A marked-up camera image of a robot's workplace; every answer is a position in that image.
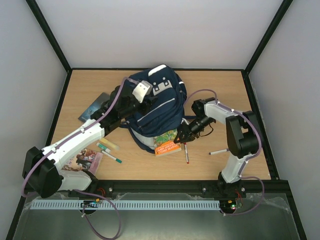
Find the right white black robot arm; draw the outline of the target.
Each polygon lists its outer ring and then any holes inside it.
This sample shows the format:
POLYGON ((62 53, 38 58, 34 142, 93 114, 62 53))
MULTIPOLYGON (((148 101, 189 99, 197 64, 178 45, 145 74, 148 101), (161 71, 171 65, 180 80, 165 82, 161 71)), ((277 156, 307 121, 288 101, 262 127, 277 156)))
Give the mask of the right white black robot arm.
POLYGON ((214 97, 195 100, 191 106, 195 119, 183 120, 177 128, 174 143, 185 144, 200 137, 205 127, 220 122, 225 125, 229 158, 219 173, 213 188, 221 197, 228 197, 241 191, 243 171, 249 160, 257 157, 263 147, 261 130, 255 113, 240 112, 220 103, 214 97))

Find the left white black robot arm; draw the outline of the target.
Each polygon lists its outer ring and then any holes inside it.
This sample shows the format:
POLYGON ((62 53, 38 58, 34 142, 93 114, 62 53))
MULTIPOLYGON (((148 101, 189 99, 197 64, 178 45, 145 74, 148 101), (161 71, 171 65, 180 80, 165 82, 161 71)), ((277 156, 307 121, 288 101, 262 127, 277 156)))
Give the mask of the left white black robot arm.
POLYGON ((93 175, 83 170, 64 170, 63 166, 81 150, 118 128, 122 119, 149 110, 156 100, 151 95, 152 89, 146 81, 135 87, 121 84, 74 132, 42 149, 29 149, 22 173, 22 191, 29 185, 42 198, 48 198, 58 191, 86 190, 93 175))

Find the orange Treehouse paperback book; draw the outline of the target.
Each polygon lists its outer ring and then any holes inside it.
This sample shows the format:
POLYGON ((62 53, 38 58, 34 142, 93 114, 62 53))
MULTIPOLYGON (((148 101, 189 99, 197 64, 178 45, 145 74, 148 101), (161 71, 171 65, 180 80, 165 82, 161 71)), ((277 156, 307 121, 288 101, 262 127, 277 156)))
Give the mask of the orange Treehouse paperback book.
POLYGON ((173 129, 153 137, 154 154, 156 157, 162 157, 182 150, 181 144, 174 142, 177 133, 177 129, 173 129))

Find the navy blue school backpack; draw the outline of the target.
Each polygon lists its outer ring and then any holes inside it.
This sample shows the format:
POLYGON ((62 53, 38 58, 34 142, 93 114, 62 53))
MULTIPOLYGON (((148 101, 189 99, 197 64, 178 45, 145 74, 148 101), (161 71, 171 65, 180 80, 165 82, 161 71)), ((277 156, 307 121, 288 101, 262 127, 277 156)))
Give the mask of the navy blue school backpack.
POLYGON ((136 112, 125 118, 121 128, 128 129, 135 143, 150 154, 155 153, 154 138, 175 130, 185 117, 187 89, 180 76, 168 65, 161 64, 129 76, 125 87, 134 89, 139 82, 152 85, 150 92, 157 97, 146 113, 136 112))

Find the dark blue paperback book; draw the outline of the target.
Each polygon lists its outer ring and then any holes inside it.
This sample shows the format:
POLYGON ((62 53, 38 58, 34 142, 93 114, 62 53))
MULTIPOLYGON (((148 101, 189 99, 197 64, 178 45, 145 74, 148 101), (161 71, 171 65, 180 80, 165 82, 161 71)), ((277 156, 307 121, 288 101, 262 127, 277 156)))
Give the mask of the dark blue paperback book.
POLYGON ((102 92, 96 98, 96 100, 78 117, 78 120, 82 123, 86 122, 91 117, 91 115, 101 107, 102 103, 106 102, 109 99, 110 95, 102 92))

